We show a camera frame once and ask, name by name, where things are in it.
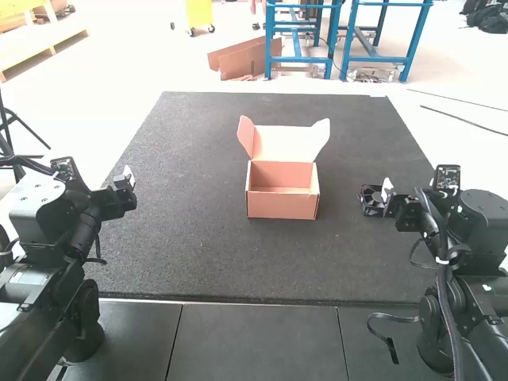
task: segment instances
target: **blue metal frame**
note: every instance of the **blue metal frame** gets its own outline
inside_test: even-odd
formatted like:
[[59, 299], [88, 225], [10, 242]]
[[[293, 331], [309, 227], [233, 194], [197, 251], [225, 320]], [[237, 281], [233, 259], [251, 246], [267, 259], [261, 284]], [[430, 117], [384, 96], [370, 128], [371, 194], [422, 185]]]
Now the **blue metal frame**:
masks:
[[[392, 2], [390, 0], [383, 0], [382, 2], [364, 2], [361, 0], [352, 0], [351, 13], [349, 14], [349, 23], [348, 26], [339, 27], [339, 30], [347, 30], [346, 33], [346, 41], [344, 43], [344, 55], [342, 56], [342, 65], [341, 65], [341, 73], [339, 74], [339, 78], [343, 81], [346, 80], [349, 63], [352, 61], [356, 62], [388, 62], [392, 64], [404, 64], [404, 70], [398, 77], [400, 82], [405, 82], [407, 80], [407, 76], [410, 73], [411, 64], [413, 63], [414, 55], [416, 53], [416, 48], [418, 47], [418, 42], [420, 41], [421, 32], [423, 31], [423, 26], [425, 25], [425, 20], [427, 18], [427, 14], [429, 13], [430, 7], [433, 5], [433, 0], [423, 0], [423, 2]], [[362, 27], [355, 26], [356, 23], [356, 15], [358, 13], [358, 6], [381, 6], [381, 13], [379, 15], [378, 25], [377, 27]], [[388, 6], [419, 6], [421, 7], [420, 15], [418, 16], [418, 20], [416, 26], [414, 28], [413, 37], [411, 38], [410, 46], [407, 50], [407, 54], [404, 57], [389, 57], [389, 56], [381, 56], [375, 50], [375, 47], [379, 45], [379, 39], [381, 38], [381, 32], [383, 31], [384, 19], [387, 14]], [[372, 44], [368, 41], [367, 37], [364, 35], [363, 31], [375, 31], [375, 38], [372, 41]], [[368, 56], [350, 56], [351, 52], [351, 43], [354, 38], [353, 36], [358, 38], [358, 41], [363, 45], [365, 51]]]
[[[264, 76], [271, 79], [271, 64], [275, 62], [297, 62], [306, 64], [324, 64], [325, 65], [325, 79], [329, 79], [332, 74], [333, 66], [333, 53], [335, 52], [335, 45], [337, 43], [337, 33], [339, 25], [339, 16], [341, 15], [342, 1], [334, 0], [331, 5], [324, 5], [324, 0], [318, 0], [317, 4], [280, 4], [275, 3], [275, 0], [267, 0], [267, 29], [266, 29], [266, 45], [265, 45], [265, 61], [264, 61]], [[276, 21], [275, 8], [289, 8], [291, 14], [291, 21]], [[299, 21], [294, 13], [295, 8], [305, 8], [306, 10], [317, 9], [316, 21], [310, 21], [309, 15], [306, 14], [306, 20]], [[329, 46], [327, 57], [304, 57], [302, 56], [302, 48], [300, 47], [300, 40], [298, 34], [300, 32], [308, 32], [314, 34], [314, 46], [319, 45], [321, 19], [323, 9], [330, 8], [330, 23], [328, 30], [328, 38], [326, 43]], [[271, 40], [275, 32], [291, 32], [294, 45], [294, 56], [271, 56]]]

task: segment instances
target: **tripod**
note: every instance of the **tripod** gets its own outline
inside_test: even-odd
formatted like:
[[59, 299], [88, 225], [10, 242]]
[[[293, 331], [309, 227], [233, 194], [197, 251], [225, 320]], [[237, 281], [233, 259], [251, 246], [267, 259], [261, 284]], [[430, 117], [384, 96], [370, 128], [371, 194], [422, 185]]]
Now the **tripod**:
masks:
[[[42, 138], [37, 135], [30, 127], [27, 126], [13, 111], [7, 109], [3, 105], [2, 100], [2, 90], [0, 89], [0, 117], [2, 118], [2, 123], [0, 124], [0, 155], [2, 156], [13, 156], [14, 148], [12, 138], [10, 136], [9, 126], [13, 124], [15, 121], [18, 121], [25, 129], [31, 133], [39, 142], [42, 143], [47, 149], [51, 149], [49, 145], [42, 140]], [[3, 136], [2, 131], [6, 132], [6, 137]], [[40, 159], [43, 157], [42, 155], [36, 156], [25, 156], [30, 159]], [[16, 179], [16, 183], [26, 175], [25, 170], [21, 165], [13, 165], [12, 167], [7, 167], [3, 169], [12, 169], [14, 171], [14, 178]]]

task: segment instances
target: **white floor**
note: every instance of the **white floor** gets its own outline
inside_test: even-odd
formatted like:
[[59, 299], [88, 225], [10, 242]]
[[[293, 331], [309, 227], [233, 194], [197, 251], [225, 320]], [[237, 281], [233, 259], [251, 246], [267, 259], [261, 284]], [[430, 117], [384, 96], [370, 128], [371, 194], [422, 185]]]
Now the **white floor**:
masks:
[[[182, 31], [184, 25], [176, 12], [176, 0], [74, 3], [78, 8], [75, 16], [89, 20], [91, 36], [74, 39], [49, 59], [35, 58], [7, 71], [9, 81], [2, 84], [2, 94], [5, 104], [53, 147], [47, 159], [74, 156], [92, 188], [101, 185], [163, 90], [352, 93], [390, 96], [432, 165], [461, 164], [465, 187], [488, 189], [508, 198], [504, 151], [508, 137], [484, 132], [419, 105], [505, 133], [508, 113], [406, 90], [409, 87], [508, 109], [508, 77], [503, 73], [508, 62], [508, 36], [462, 29], [464, 16], [458, 14], [461, 2], [436, 2], [431, 9], [406, 85], [342, 83], [302, 75], [278, 77], [270, 82], [221, 83], [218, 74], [208, 68], [206, 53], [263, 35], [262, 31], [255, 33], [250, 29], [245, 3], [215, 2], [216, 33], [203, 29], [194, 39]], [[342, 10], [342, 25], [348, 19], [348, 3]], [[374, 7], [366, 8], [360, 13], [358, 24], [374, 25], [377, 16], [370, 13]], [[380, 52], [404, 54], [417, 16], [415, 9], [389, 9]], [[170, 21], [175, 21], [176, 31], [170, 30]], [[323, 32], [327, 28], [324, 22]], [[337, 46], [337, 64], [343, 43], [344, 40]], [[289, 41], [285, 49], [291, 51], [291, 46]], [[323, 50], [325, 47], [315, 48], [308, 54]], [[333, 79], [337, 77], [334, 69]], [[26, 135], [14, 134], [15, 148], [20, 153], [44, 151]], [[12, 175], [2, 171], [0, 176], [2, 187], [9, 190], [13, 186]], [[0, 202], [0, 223], [11, 237], [15, 237], [15, 232], [7, 214], [15, 199], [8, 194]]]

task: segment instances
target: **cable tie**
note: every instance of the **cable tie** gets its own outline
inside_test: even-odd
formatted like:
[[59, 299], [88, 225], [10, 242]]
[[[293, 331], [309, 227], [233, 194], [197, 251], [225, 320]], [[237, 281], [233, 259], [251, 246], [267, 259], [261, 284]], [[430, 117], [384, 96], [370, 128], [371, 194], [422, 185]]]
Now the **cable tie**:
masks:
[[436, 257], [436, 263], [437, 264], [450, 264], [449, 260], [441, 260], [439, 256]]

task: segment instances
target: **open cardboard box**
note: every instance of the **open cardboard box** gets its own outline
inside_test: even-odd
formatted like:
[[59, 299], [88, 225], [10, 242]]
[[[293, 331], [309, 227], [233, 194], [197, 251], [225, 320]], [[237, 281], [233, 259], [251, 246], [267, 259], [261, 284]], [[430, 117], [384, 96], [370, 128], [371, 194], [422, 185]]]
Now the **open cardboard box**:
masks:
[[[208, 53], [210, 69], [221, 73], [221, 80], [240, 78], [243, 75], [264, 73], [265, 36], [248, 40]], [[281, 37], [271, 41], [271, 55], [281, 56]]]
[[330, 120], [269, 126], [241, 116], [237, 136], [250, 157], [247, 217], [315, 220], [320, 192], [314, 161], [330, 137]]

